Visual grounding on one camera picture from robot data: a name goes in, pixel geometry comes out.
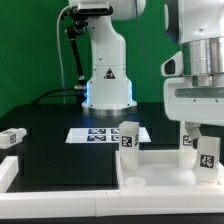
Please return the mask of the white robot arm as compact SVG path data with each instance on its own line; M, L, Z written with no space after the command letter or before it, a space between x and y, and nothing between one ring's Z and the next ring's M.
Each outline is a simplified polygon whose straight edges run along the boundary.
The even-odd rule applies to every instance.
M76 33L92 45L92 77L84 110L118 114L136 106L126 76L126 43L113 20L141 15L146 0L69 0ZM224 0L165 0L165 32L181 50L161 65L169 119L199 138L202 124L224 126Z

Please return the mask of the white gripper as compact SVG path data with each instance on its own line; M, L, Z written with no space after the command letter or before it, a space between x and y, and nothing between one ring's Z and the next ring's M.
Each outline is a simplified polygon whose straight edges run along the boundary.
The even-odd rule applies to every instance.
M194 148L201 137L200 124L224 126L224 86L193 87L191 78L168 78L164 105L170 120L186 122Z

